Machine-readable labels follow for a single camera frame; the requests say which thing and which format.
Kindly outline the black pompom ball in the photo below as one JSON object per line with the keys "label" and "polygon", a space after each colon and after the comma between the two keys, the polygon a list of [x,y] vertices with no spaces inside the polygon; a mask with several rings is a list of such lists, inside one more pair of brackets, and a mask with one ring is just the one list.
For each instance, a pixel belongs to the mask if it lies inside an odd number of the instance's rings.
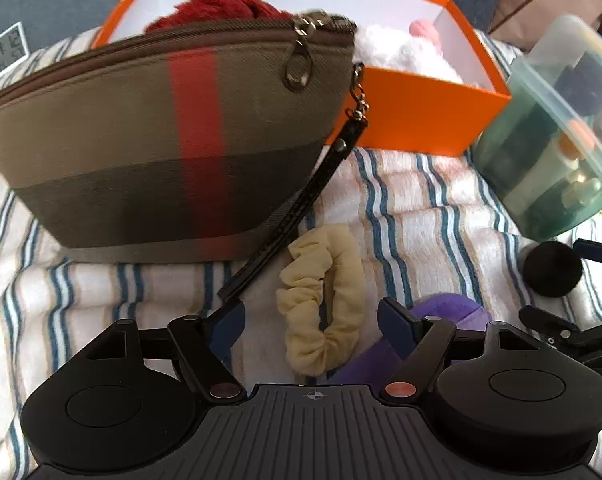
{"label": "black pompom ball", "polygon": [[568,295],[579,284],[583,274],[581,258],[568,245],[552,240],[528,252],[522,263],[525,284],[546,298]]}

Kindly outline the brown paper bag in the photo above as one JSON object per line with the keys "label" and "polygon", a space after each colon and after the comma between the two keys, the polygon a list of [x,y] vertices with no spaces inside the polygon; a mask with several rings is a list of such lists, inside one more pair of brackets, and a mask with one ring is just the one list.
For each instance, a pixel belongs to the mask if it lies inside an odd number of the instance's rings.
{"label": "brown paper bag", "polygon": [[529,50],[551,22],[563,14],[572,14],[586,24],[596,25],[601,21],[602,0],[498,0],[488,35]]}

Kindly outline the striped bed blanket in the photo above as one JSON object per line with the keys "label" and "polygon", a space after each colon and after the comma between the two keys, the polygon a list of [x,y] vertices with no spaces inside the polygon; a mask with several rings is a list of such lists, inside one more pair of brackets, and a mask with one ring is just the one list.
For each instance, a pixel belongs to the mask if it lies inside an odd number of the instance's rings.
{"label": "striped bed blanket", "polygon": [[[124,155],[100,126],[80,122],[44,133],[59,148],[76,141],[80,162],[98,162],[105,148]],[[505,209],[466,156],[446,158],[356,148],[336,180],[302,222],[347,223],[359,241],[366,272],[366,321],[359,350],[380,337],[376,307],[382,296],[417,304],[436,292],[459,292],[495,318],[518,321],[533,293],[516,270],[519,250],[530,249]],[[247,298],[247,325],[219,359],[249,387],[293,382],[285,359],[284,319],[276,311],[278,273],[287,249]],[[139,328],[164,327],[184,314],[220,307],[217,289],[238,263],[179,266],[77,263],[26,209],[0,174],[0,479],[23,479],[35,467],[20,429],[22,405],[45,379],[119,318]],[[539,307],[582,328],[602,324],[602,264],[587,262],[567,299],[536,298]]]}

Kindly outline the white pink plush toy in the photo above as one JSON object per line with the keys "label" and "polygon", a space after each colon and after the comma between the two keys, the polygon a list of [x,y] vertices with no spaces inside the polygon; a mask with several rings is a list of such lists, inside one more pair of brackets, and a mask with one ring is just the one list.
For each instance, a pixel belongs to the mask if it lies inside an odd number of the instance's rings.
{"label": "white pink plush toy", "polygon": [[405,26],[360,27],[354,39],[354,62],[462,84],[461,75],[443,56],[443,43],[435,24],[412,21]]}

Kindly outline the olive striped zipper pouch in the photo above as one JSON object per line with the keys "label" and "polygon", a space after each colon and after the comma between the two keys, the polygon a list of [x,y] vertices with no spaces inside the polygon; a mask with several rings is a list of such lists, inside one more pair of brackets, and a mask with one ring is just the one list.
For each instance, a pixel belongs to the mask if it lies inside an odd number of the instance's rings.
{"label": "olive striped zipper pouch", "polygon": [[234,18],[71,56],[0,90],[0,173],[72,260],[236,260],[236,301],[367,125],[340,15]]}

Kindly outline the orange cardboard box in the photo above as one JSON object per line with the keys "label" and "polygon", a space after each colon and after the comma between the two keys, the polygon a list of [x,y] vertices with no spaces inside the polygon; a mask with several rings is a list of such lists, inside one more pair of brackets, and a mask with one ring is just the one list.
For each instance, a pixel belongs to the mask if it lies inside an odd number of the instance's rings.
{"label": "orange cardboard box", "polygon": [[[120,0],[104,21],[97,47],[137,36],[185,0]],[[324,10],[357,26],[402,30],[422,18],[435,25],[446,61],[463,81],[368,67],[363,87],[371,108],[364,148],[461,155],[510,102],[499,70],[452,0],[264,0],[279,10]]]}

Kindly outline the clear plastic storage container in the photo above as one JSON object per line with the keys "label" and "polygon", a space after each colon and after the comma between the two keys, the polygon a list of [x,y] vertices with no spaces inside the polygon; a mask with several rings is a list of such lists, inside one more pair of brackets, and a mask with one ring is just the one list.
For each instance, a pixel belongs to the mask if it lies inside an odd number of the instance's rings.
{"label": "clear plastic storage container", "polygon": [[602,210],[602,37],[556,18],[510,65],[507,87],[475,166],[520,233],[549,240]]}

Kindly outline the beige fabric scrunchie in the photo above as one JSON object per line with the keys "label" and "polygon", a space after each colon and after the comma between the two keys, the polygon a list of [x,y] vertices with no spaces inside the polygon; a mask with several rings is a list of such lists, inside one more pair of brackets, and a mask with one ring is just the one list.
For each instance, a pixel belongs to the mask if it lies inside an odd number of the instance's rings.
{"label": "beige fabric scrunchie", "polygon": [[345,224],[310,230],[288,246],[278,312],[286,359],[295,374],[318,377],[347,363],[365,318],[366,283],[359,244]]}

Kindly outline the white digital clock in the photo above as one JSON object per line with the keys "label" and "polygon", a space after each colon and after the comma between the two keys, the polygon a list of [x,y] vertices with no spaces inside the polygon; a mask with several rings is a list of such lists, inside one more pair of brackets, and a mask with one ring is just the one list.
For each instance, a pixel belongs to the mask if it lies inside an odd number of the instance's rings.
{"label": "white digital clock", "polygon": [[0,77],[20,65],[30,56],[30,48],[21,22],[16,22],[0,34]]}

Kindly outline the red knitted yarn item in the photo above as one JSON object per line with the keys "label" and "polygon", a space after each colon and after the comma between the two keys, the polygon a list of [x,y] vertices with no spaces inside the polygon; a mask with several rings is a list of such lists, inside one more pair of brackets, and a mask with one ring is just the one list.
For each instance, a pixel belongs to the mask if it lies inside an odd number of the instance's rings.
{"label": "red knitted yarn item", "polygon": [[144,33],[159,32],[196,23],[231,20],[284,21],[292,14],[280,11],[264,0],[186,0],[174,6],[171,14],[157,18],[144,28]]}

